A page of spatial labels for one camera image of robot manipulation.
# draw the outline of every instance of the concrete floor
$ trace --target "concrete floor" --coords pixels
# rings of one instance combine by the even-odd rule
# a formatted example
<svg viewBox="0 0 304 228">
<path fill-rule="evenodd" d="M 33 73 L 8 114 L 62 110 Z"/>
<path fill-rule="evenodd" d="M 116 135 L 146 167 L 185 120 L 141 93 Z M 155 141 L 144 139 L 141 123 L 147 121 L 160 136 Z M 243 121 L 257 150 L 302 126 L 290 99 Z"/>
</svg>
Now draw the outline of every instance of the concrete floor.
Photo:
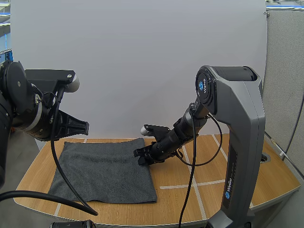
<svg viewBox="0 0 304 228">
<path fill-rule="evenodd" d="M 16 190 L 38 153 L 39 149 L 33 137 L 20 131 L 11 135 L 6 162 L 6 181 L 0 193 Z M 16 204 L 13 199 L 0 203 L 0 228 L 48 228 L 55 221 L 57 220 L 54 218 Z"/>
</svg>

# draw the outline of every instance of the white line on table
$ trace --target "white line on table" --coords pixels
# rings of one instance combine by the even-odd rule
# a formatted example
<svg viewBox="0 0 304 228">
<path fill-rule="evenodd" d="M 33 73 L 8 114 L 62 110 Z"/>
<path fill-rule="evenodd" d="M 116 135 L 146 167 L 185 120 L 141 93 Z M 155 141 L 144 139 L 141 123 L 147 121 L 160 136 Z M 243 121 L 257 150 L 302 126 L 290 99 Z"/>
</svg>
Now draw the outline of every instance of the white line on table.
<svg viewBox="0 0 304 228">
<path fill-rule="evenodd" d="M 216 144 L 219 146 L 219 142 L 218 142 L 218 140 L 216 139 L 216 137 L 215 137 L 214 135 L 212 135 L 212 137 L 213 137 L 214 141 L 216 142 Z M 223 156 L 225 157 L 226 161 L 228 161 L 228 157 L 227 157 L 227 155 L 225 154 L 225 152 L 224 152 L 224 150 L 223 150 L 222 147 L 220 148 L 220 151 L 222 152 L 222 154 L 223 154 Z"/>
<path fill-rule="evenodd" d="M 58 216 L 58 212 L 59 212 L 59 210 L 60 210 L 60 206 L 61 206 L 61 203 L 59 203 L 59 204 L 57 205 L 57 208 L 56 208 L 56 210 L 55 210 L 54 216 Z"/>
<path fill-rule="evenodd" d="M 182 149 L 184 151 L 184 155 L 185 155 L 185 159 L 186 159 L 186 162 L 187 163 L 190 163 L 189 161 L 189 157 L 188 157 L 188 154 L 187 154 L 187 150 L 186 150 L 186 147 L 185 146 L 182 146 Z M 193 183 L 193 187 L 194 187 L 194 191 L 195 191 L 195 194 L 196 194 L 196 198 L 198 199 L 198 203 L 199 203 L 199 209 L 200 209 L 200 213 L 201 213 L 201 216 L 202 216 L 202 219 L 205 220 L 207 219 L 206 217 L 206 212 L 205 212 L 205 209 L 204 209 L 204 205 L 203 205 L 203 202 L 201 201 L 201 197 L 200 197 L 200 192 L 199 192 L 199 188 L 196 184 L 196 181 L 195 181 L 195 177 L 193 176 L 193 180 L 192 180 L 192 183 Z"/>
</svg>

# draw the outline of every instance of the gray wall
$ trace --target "gray wall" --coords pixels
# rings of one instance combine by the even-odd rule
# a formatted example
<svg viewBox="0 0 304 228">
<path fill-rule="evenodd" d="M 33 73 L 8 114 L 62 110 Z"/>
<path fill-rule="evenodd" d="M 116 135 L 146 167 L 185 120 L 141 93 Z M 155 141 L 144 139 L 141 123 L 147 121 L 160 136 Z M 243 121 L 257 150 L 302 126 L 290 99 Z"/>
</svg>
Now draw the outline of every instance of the gray wall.
<svg viewBox="0 0 304 228">
<path fill-rule="evenodd" d="M 304 12 L 269 11 L 267 20 L 267 59 L 263 91 L 266 131 L 304 172 Z M 299 123 L 296 122 L 301 112 Z M 303 185 L 289 161 L 285 163 Z M 268 228 L 303 227 L 304 188 L 301 187 Z"/>
<path fill-rule="evenodd" d="M 263 103 L 266 132 L 283 150 L 292 137 L 304 93 L 304 13 L 270 11 Z"/>
<path fill-rule="evenodd" d="M 75 70 L 80 89 L 61 109 L 88 121 L 89 137 L 138 137 L 183 115 L 202 65 L 263 76 L 264 11 L 264 0 L 14 0 L 12 49 L 25 68 Z"/>
</svg>

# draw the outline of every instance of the black cable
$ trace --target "black cable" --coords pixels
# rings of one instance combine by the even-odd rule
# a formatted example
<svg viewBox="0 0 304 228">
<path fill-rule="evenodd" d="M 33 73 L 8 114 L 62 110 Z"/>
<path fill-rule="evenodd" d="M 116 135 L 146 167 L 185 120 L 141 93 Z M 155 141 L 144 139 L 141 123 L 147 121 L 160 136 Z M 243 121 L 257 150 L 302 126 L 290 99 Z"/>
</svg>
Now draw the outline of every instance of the black cable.
<svg viewBox="0 0 304 228">
<path fill-rule="evenodd" d="M 214 154 L 214 156 L 213 156 L 209 161 L 204 162 L 204 163 L 201 163 L 201 164 L 196 164 L 195 166 L 202 166 L 202 165 L 206 165 L 206 164 L 208 164 L 209 162 L 211 162 L 211 161 L 217 156 L 217 154 L 218 154 L 219 151 L 220 151 L 220 148 L 222 147 L 222 143 L 223 143 L 223 134 L 222 134 L 222 130 L 221 130 L 221 128 L 220 128 L 220 125 L 218 124 L 217 120 L 216 120 L 213 116 L 210 115 L 209 118 L 211 118 L 211 119 L 215 122 L 215 124 L 217 125 L 218 130 L 219 130 L 220 142 L 219 142 L 218 150 L 216 151 L 216 153 Z M 188 165 L 188 166 L 192 166 L 192 164 L 189 164 L 189 163 L 185 162 L 185 161 L 183 160 L 183 158 L 182 158 L 178 153 L 176 153 L 175 156 L 178 157 L 184 164 L 186 164 L 186 165 Z"/>
<path fill-rule="evenodd" d="M 304 180 L 304 175 L 303 173 L 298 169 L 298 167 L 294 164 L 294 162 L 287 156 L 286 152 L 283 151 L 283 149 L 273 140 L 273 138 L 270 137 L 270 135 L 265 132 L 265 135 L 270 139 L 270 141 L 281 151 L 284 155 L 283 158 L 287 158 L 287 160 L 291 163 L 291 165 L 295 168 L 295 170 L 298 172 L 300 177 Z"/>
<path fill-rule="evenodd" d="M 297 125 L 298 125 L 298 123 L 299 123 L 300 116 L 301 116 L 301 112 L 302 112 L 302 109 L 303 109 L 303 104 L 304 104 L 304 94 L 303 94 L 303 97 L 302 97 L 302 102 L 301 102 L 301 106 L 300 106 L 300 109 L 299 109 L 298 117 L 297 117 L 297 119 L 296 119 L 296 124 L 294 125 L 293 134 L 292 134 L 292 136 L 291 136 L 291 138 L 290 138 L 290 140 L 289 140 L 289 143 L 288 143 L 288 146 L 287 146 L 287 149 L 286 149 L 286 152 L 285 152 L 285 153 L 288 152 L 288 149 L 289 149 L 289 147 L 290 147 L 290 144 L 291 144 L 291 142 L 292 142 L 292 140 L 293 140 L 293 138 L 294 138 L 295 131 L 296 131 L 296 127 L 297 127 Z"/>
<path fill-rule="evenodd" d="M 42 199 L 42 200 L 49 200 L 52 202 L 56 203 L 61 203 L 79 210 L 82 210 L 86 213 L 89 214 L 94 214 L 94 210 L 83 206 L 79 203 L 75 203 L 73 201 L 58 197 L 58 196 L 53 196 L 49 195 L 46 193 L 42 192 L 36 192 L 36 191 L 7 191 L 5 193 L 0 194 L 0 202 L 6 199 L 11 199 L 11 198 L 19 198 L 19 197 L 27 197 L 27 198 L 35 198 L 35 199 Z"/>
<path fill-rule="evenodd" d="M 183 207 L 181 209 L 181 213 L 180 213 L 179 228 L 181 228 L 182 215 L 184 213 L 184 210 L 185 210 L 187 202 L 188 202 L 190 189 L 191 189 L 191 184 L 192 184 L 192 179 L 193 179 L 193 175 L 194 175 L 195 161 L 196 161 L 196 132 L 195 132 L 195 122 L 194 122 L 194 118 L 193 118 L 192 109 L 190 110 L 190 115 L 192 117 L 192 127 L 193 127 L 193 135 L 194 135 L 194 137 L 193 137 L 193 161 L 192 161 L 192 168 L 191 168 L 191 174 L 190 174 L 187 194 L 186 194 L 184 205 L 183 205 Z"/>
<path fill-rule="evenodd" d="M 49 195 L 46 193 L 42 193 L 42 192 L 36 192 L 36 191 L 22 191 L 22 190 L 15 190 L 15 191 L 7 191 L 5 193 L 0 194 L 0 202 L 6 199 L 10 199 L 10 198 L 18 198 L 18 197 L 28 197 L 28 198 L 35 198 L 35 199 L 42 199 L 42 200 L 49 200 L 49 201 L 53 201 L 53 202 L 57 202 L 57 203 L 61 203 L 61 204 L 65 204 L 68 205 L 70 207 L 82 210 L 86 213 L 89 213 L 91 215 L 95 215 L 97 216 L 98 213 L 92 209 L 82 198 L 81 196 L 76 192 L 76 190 L 73 188 L 73 186 L 71 185 L 71 183 L 68 181 L 67 177 L 65 176 L 65 174 L 63 173 L 58 158 L 56 156 L 56 151 L 55 151 L 55 143 L 54 143 L 54 139 L 55 139 L 55 128 L 56 128 L 56 124 L 57 124 L 57 116 L 58 116 L 58 112 L 59 112 L 59 105 L 61 102 L 61 99 L 63 97 L 63 93 L 64 93 L 64 88 L 60 88 L 57 95 L 55 97 L 55 113 L 54 113 L 54 121 L 52 124 L 52 131 L 51 131 L 51 149 L 52 149 L 52 154 L 53 154 L 53 158 L 55 161 L 55 164 L 57 166 L 57 169 L 59 170 L 62 178 L 65 180 L 65 182 L 67 183 L 67 185 L 69 186 L 69 188 L 73 191 L 73 193 L 77 196 L 77 198 L 79 199 L 79 201 L 83 204 L 79 204 L 76 202 L 73 202 L 71 200 L 67 200 L 58 196 L 53 196 L 53 195 Z"/>
<path fill-rule="evenodd" d="M 64 89 L 61 88 L 59 89 L 58 93 L 57 93 L 57 105 L 56 105 L 56 109 L 55 109 L 55 112 L 54 112 L 54 117 L 53 117 L 53 127 L 52 127 L 52 131 L 51 131 L 51 149 L 52 149 L 52 154 L 53 154 L 53 158 L 54 158 L 54 161 L 55 161 L 55 164 L 57 166 L 57 169 L 59 171 L 59 173 L 61 174 L 63 180 L 66 182 L 66 184 L 69 186 L 69 188 L 72 190 L 72 192 L 75 194 L 75 196 L 79 199 L 79 201 L 84 205 L 86 206 L 87 208 L 89 208 L 90 210 L 92 210 L 92 215 L 98 215 L 98 213 L 92 209 L 83 199 L 82 197 L 78 194 L 78 192 L 74 189 L 74 187 L 72 186 L 72 184 L 69 182 L 69 180 L 67 179 L 67 177 L 65 176 L 65 174 L 63 173 L 62 171 L 62 168 L 59 164 L 59 161 L 58 161 L 58 158 L 57 158 L 57 155 L 56 155 L 56 150 L 55 150 L 55 129 L 56 129 L 56 124 L 57 124 L 57 116 L 58 116 L 58 112 L 59 112 L 59 106 L 60 106 L 60 102 L 61 102 L 61 99 L 62 99 L 62 96 L 63 96 L 63 92 L 64 92 Z"/>
</svg>

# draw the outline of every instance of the logo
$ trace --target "logo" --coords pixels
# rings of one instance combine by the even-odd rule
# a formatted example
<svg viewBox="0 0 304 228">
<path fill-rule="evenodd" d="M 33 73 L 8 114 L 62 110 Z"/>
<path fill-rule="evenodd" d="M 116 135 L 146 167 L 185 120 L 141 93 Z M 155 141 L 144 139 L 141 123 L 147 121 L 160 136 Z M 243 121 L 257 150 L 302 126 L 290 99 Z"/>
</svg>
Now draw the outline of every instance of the logo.
<svg viewBox="0 0 304 228">
<path fill-rule="evenodd" d="M 231 188 L 231 182 L 232 182 L 232 179 L 230 178 L 228 181 L 228 187 L 227 187 L 228 192 L 230 191 L 230 188 Z"/>
<path fill-rule="evenodd" d="M 228 191 L 226 191 L 226 192 L 225 192 L 225 196 L 226 196 L 226 198 L 227 198 L 227 199 L 229 199 L 229 198 L 230 198 L 230 194 L 229 194 L 229 192 L 228 192 Z"/>
<path fill-rule="evenodd" d="M 199 82 L 199 89 L 200 89 L 200 90 L 203 90 L 203 88 L 204 88 L 203 83 L 202 83 L 202 82 Z"/>
</svg>

